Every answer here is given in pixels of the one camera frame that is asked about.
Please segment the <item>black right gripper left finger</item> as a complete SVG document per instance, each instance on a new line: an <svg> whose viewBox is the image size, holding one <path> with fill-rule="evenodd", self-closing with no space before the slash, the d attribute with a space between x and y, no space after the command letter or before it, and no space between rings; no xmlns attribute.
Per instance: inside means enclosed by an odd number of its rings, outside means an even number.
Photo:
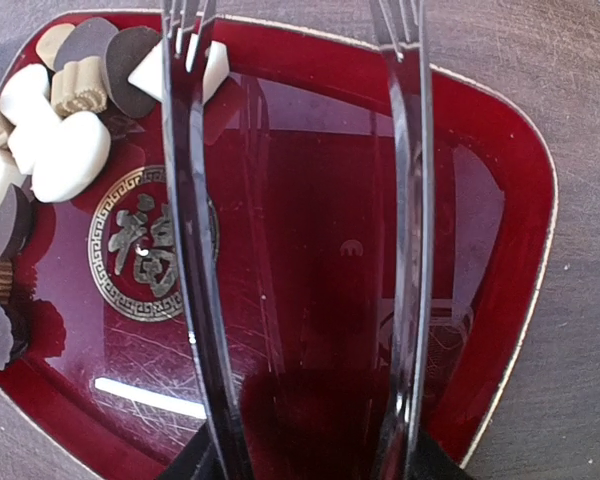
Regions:
<svg viewBox="0 0 600 480"><path fill-rule="evenodd" d="M194 435L158 480L223 480L219 460L207 434Z"/></svg>

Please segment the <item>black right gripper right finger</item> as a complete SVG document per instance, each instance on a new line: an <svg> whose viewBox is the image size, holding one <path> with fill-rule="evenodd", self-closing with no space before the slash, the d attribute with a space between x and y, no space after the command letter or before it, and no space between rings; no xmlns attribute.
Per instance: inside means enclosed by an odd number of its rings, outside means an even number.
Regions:
<svg viewBox="0 0 600 480"><path fill-rule="evenodd" d="M474 480L425 431L420 430L409 467L409 480Z"/></svg>

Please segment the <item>red chocolate tray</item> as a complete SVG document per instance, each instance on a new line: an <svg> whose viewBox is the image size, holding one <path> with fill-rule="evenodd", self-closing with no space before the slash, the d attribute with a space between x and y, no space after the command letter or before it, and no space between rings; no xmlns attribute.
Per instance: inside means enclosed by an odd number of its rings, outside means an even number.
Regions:
<svg viewBox="0 0 600 480"><path fill-rule="evenodd" d="M463 479L557 210L526 114L429 62L73 12L0 88L0 391L104 479Z"/></svg>

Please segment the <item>metal serving tongs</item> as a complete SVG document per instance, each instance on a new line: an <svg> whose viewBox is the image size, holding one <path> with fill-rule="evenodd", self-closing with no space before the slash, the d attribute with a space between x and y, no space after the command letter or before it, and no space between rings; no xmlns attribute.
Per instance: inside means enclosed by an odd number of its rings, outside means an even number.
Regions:
<svg viewBox="0 0 600 480"><path fill-rule="evenodd" d="M230 43L246 96L214 148L212 1L162 5L162 130L183 312L224 479L408 479L432 298L431 70L419 1L378 46Z"/></svg>

